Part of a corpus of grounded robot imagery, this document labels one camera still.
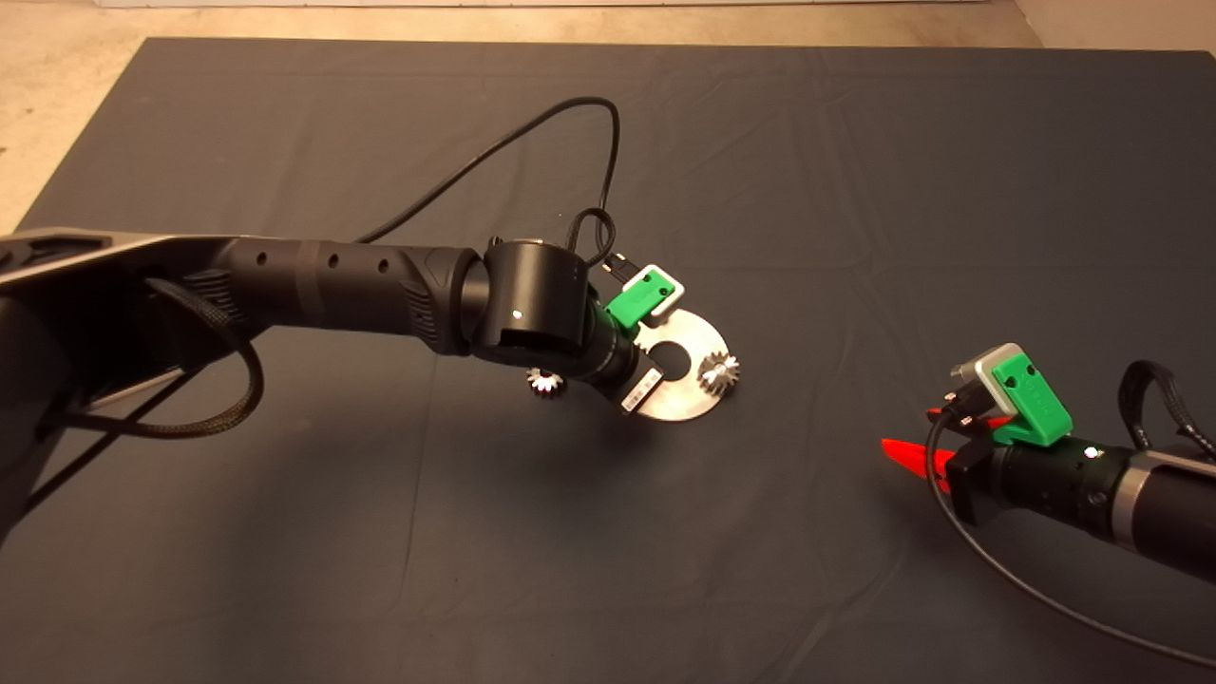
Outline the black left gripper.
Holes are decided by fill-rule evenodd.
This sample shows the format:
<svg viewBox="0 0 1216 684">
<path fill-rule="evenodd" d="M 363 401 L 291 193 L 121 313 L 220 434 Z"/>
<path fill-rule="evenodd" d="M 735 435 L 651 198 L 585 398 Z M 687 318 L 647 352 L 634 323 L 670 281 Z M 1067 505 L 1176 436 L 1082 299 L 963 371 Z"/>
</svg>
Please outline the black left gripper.
<svg viewBox="0 0 1216 684">
<path fill-rule="evenodd" d="M 582 382 L 621 413 L 641 413 L 664 380 L 662 368 L 597 304 L 587 307 L 582 332 Z"/>
</svg>

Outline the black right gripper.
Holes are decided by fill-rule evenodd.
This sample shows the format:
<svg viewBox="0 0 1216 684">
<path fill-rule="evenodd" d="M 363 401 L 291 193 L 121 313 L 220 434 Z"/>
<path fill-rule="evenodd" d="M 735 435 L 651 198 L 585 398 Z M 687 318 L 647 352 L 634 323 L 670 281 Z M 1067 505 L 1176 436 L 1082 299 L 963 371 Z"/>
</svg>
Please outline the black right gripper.
<svg viewBox="0 0 1216 684">
<path fill-rule="evenodd" d="M 930 408 L 927 420 L 938 424 L 942 415 L 945 428 L 956 433 L 990 433 L 1012 421 L 1000 411 L 964 413 L 959 407 Z M 1128 447 L 1077 437 L 1064 437 L 1054 445 L 998 445 L 980 438 L 957 452 L 938 447 L 931 469 L 925 445 L 882 438 L 882 450 L 890 462 L 938 484 L 962 523 L 987 525 L 1006 511 L 1024 510 L 1100 542 L 1136 548 L 1115 523 L 1122 480 L 1136 455 Z"/>
</svg>

